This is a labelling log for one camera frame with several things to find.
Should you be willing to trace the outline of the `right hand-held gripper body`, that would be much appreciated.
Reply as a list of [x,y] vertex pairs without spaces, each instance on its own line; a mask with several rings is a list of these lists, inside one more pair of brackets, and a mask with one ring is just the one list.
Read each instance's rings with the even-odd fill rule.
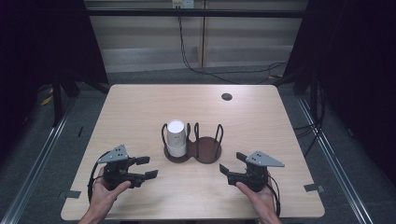
[[253,191],[261,191],[268,184],[269,167],[285,166],[283,162],[261,151],[253,152],[243,163],[247,166],[246,171],[243,174],[229,171],[228,184],[234,186],[237,182],[242,182]]

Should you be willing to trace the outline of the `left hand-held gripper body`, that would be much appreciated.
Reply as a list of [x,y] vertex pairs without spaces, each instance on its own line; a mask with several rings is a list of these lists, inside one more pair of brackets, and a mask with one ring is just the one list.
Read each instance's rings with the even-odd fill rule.
[[125,145],[119,145],[101,156],[97,162],[106,165],[104,179],[111,189],[115,189],[124,181],[130,181],[130,189],[133,189],[140,188],[146,180],[145,175],[128,172],[129,167],[136,164],[136,159],[127,154]]

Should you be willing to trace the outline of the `black wire cup rack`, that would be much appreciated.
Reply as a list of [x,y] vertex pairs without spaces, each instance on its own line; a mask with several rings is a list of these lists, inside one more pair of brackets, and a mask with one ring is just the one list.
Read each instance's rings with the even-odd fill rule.
[[176,163],[187,161],[189,158],[195,158],[200,163],[210,164],[217,161],[221,155],[221,142],[223,138],[223,127],[219,124],[214,137],[201,136],[200,125],[196,122],[193,126],[185,124],[186,131],[186,154],[176,158],[170,155],[167,148],[166,133],[167,123],[162,126],[161,134],[163,140],[163,152],[165,157]]

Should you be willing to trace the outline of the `stack of white paper cups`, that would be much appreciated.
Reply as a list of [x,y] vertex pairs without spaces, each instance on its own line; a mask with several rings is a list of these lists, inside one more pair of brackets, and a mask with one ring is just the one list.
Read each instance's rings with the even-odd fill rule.
[[166,141],[171,156],[179,158],[186,154],[186,131],[182,120],[174,119],[167,123]]

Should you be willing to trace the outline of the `person's right hand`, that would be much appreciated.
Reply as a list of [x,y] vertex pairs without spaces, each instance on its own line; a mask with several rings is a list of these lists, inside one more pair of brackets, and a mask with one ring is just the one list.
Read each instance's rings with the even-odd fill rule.
[[271,190],[263,188],[261,191],[255,192],[242,182],[237,182],[236,187],[248,197],[258,217],[276,215],[274,196]]

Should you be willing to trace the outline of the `person's left hand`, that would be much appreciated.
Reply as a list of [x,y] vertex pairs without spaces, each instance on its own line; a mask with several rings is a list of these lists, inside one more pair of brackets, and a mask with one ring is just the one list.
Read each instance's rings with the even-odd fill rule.
[[92,199],[87,211],[87,216],[91,221],[99,222],[103,220],[117,198],[131,186],[130,181],[124,181],[115,189],[109,190],[106,188],[103,173],[104,169],[101,168],[93,184]]

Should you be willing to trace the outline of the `black metal stand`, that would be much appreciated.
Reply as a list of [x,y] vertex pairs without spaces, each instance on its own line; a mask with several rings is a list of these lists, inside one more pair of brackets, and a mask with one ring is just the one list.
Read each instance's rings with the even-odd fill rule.
[[68,97],[78,97],[79,88],[76,77],[71,71],[56,72],[52,79],[54,121],[52,126],[56,127],[63,117],[62,91]]

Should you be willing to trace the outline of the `yellow floor tape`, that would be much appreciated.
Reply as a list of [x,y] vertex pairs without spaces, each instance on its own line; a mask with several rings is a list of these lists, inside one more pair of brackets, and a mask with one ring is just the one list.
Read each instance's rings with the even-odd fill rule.
[[44,100],[41,102],[40,105],[47,105],[51,99],[53,98],[53,89],[50,89]]

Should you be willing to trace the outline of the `black curtain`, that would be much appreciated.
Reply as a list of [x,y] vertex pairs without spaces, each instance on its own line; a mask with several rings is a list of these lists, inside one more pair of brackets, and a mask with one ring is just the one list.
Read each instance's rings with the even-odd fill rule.
[[316,77],[369,157],[396,183],[396,0],[308,0],[285,77]]
[[0,0],[0,161],[6,158],[38,89],[57,80],[71,96],[76,81],[106,83],[84,0]]

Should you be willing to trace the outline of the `black horizontal bar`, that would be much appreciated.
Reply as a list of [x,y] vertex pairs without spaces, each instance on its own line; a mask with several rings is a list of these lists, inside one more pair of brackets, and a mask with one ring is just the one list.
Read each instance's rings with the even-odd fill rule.
[[231,10],[231,9],[176,9],[176,8],[90,8],[90,16],[148,16],[148,17],[238,17],[238,18],[303,18],[298,10]]

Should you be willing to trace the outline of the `metal floor rail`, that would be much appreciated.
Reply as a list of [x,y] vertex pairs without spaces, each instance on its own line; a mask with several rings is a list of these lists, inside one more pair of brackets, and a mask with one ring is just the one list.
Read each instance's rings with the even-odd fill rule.
[[353,213],[355,214],[355,217],[360,224],[374,224],[364,202],[361,199],[361,196],[352,185],[325,132],[323,132],[317,125],[314,124],[314,119],[310,115],[309,103],[303,97],[299,97],[298,102],[301,109],[303,110],[305,119],[307,120],[308,124],[313,127],[313,133],[316,137],[316,141],[318,142],[327,162],[329,163],[341,190],[344,192],[344,195]]
[[4,217],[0,221],[0,224],[18,224],[21,214],[24,211],[26,204],[28,203],[33,190],[35,189],[35,185],[38,181],[39,176],[44,169],[45,164],[47,163],[54,146],[56,145],[60,135],[63,132],[64,125],[66,124],[69,114],[71,110],[75,106],[76,98],[72,98],[64,113],[61,115],[58,123],[51,128],[49,136],[41,148],[40,153],[38,154],[33,167],[31,168],[28,176],[25,178],[21,188],[18,191],[18,194],[15,196],[12,204],[6,211]]

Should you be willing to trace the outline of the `white wall socket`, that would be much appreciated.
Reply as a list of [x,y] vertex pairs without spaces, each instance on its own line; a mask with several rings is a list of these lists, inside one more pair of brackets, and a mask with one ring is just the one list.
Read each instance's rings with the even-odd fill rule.
[[192,9],[194,0],[172,0],[172,8]]

